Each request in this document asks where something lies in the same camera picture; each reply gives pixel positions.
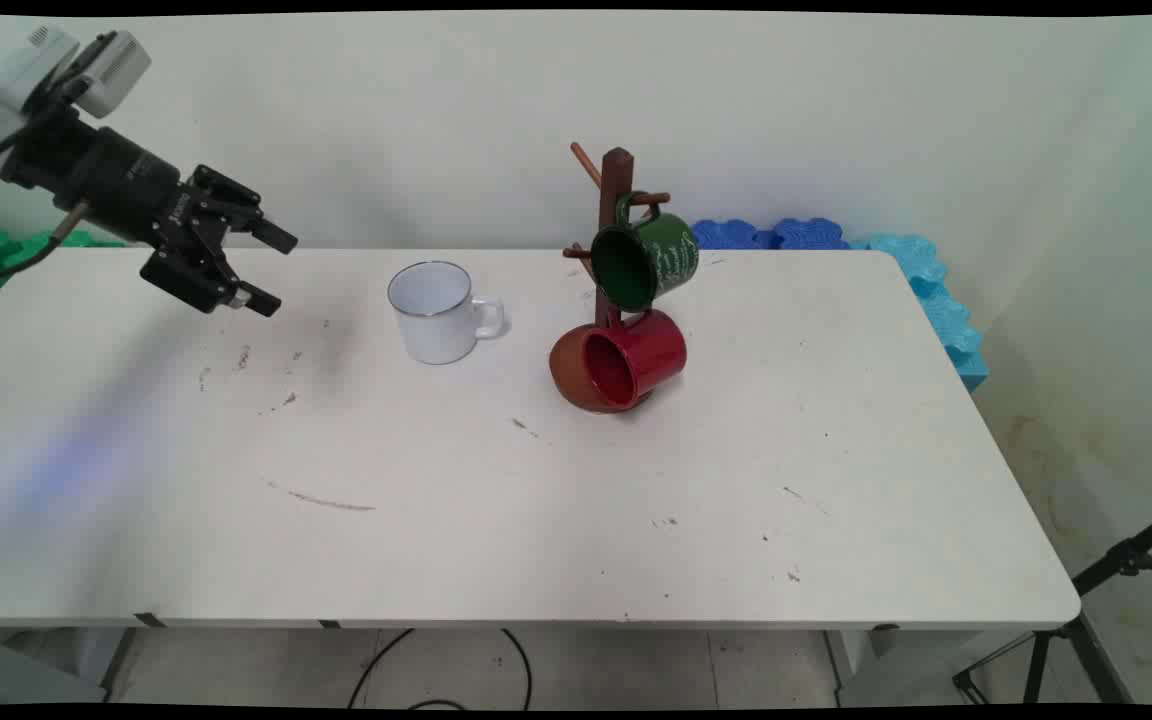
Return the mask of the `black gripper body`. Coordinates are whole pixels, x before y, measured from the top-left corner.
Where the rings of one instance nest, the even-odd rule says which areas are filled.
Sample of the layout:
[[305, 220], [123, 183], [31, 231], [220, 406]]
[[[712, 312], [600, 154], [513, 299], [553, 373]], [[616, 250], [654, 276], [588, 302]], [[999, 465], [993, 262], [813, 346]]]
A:
[[52, 105], [3, 143], [1, 179], [41, 187], [67, 213], [44, 247], [41, 263], [88, 220], [118, 237], [146, 243], [183, 263], [223, 263], [229, 232], [229, 179], [197, 165], [183, 176], [114, 129], [94, 129], [77, 109]]

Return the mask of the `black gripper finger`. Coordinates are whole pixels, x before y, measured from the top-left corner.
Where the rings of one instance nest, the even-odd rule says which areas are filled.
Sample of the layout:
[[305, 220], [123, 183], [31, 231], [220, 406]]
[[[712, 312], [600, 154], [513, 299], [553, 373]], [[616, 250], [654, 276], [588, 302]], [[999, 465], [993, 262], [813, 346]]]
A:
[[300, 243], [296, 236], [285, 232], [262, 210], [262, 196], [236, 179], [197, 165], [192, 173], [192, 188], [197, 199], [196, 217], [217, 218], [227, 223], [232, 232], [251, 234], [266, 247], [291, 253]]
[[174, 300], [210, 314], [219, 306], [247, 309], [252, 313], [273, 316], [282, 306], [273, 293], [241, 281], [227, 272], [227, 265], [206, 258], [194, 260], [182, 251], [160, 249], [141, 266], [141, 278]]

